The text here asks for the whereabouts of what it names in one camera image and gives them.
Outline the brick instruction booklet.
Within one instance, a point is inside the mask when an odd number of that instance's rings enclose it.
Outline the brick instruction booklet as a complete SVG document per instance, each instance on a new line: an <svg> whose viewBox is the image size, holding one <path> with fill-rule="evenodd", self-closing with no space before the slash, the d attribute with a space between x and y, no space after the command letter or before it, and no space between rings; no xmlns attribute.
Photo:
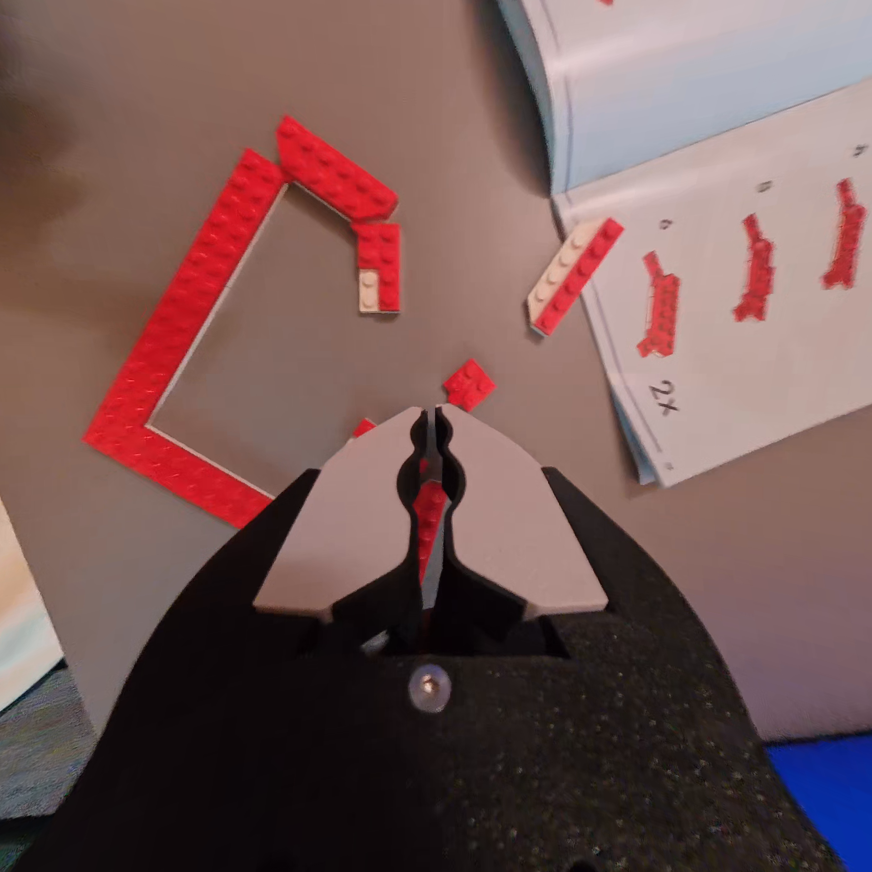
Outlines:
<svg viewBox="0 0 872 872"><path fill-rule="evenodd" d="M498 6L639 483L870 407L870 2Z"/></svg>

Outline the white panel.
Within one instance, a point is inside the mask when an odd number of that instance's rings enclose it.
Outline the white panel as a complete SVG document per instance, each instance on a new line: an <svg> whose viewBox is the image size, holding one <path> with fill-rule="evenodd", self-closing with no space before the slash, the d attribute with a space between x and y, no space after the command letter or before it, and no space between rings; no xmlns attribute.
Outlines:
<svg viewBox="0 0 872 872"><path fill-rule="evenodd" d="M1 507L1 709L16 703L63 659L59 638Z"/></svg>

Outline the red brick frame assembly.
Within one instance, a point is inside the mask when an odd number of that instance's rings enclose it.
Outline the red brick frame assembly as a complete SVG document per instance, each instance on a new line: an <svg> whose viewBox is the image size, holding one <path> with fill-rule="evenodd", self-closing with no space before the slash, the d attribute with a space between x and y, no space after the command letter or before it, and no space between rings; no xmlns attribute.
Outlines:
<svg viewBox="0 0 872 872"><path fill-rule="evenodd" d="M153 423L289 185L332 209L357 238L362 313L400 310L398 194L285 116L278 160L246 149L99 405L83 442L235 529L272 497Z"/></svg>

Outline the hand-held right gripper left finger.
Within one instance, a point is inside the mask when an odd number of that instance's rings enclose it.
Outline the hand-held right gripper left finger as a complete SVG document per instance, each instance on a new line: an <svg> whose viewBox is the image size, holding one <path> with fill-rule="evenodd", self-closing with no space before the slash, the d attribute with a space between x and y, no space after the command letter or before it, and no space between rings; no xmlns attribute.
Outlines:
<svg viewBox="0 0 872 872"><path fill-rule="evenodd" d="M410 407L325 462L254 599L258 612L314 618L360 643L421 610L420 461L428 414Z"/></svg>

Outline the blue plastic bin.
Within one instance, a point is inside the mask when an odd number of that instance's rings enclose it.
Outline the blue plastic bin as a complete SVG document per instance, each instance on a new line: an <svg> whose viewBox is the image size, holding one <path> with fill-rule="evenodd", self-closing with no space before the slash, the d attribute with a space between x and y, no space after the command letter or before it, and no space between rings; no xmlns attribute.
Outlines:
<svg viewBox="0 0 872 872"><path fill-rule="evenodd" d="M793 798L850 871L871 869L871 734L771 744Z"/></svg>

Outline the red and white wedge assembly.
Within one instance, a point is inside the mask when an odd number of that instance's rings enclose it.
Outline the red and white wedge assembly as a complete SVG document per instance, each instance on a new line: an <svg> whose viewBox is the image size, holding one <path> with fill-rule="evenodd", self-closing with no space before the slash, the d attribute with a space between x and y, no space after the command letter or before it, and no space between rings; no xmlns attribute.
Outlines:
<svg viewBox="0 0 872 872"><path fill-rule="evenodd" d="M581 223L568 232L528 294L534 332L542 337L554 333L623 233L624 226L612 218Z"/></svg>

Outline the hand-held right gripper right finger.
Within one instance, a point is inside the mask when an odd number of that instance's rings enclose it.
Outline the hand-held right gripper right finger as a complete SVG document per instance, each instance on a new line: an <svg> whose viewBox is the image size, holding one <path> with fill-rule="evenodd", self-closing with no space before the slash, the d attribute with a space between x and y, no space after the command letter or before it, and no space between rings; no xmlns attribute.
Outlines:
<svg viewBox="0 0 872 872"><path fill-rule="evenodd" d="M435 411L449 509L434 635L504 642L543 617L595 614L608 605L543 467L456 406Z"/></svg>

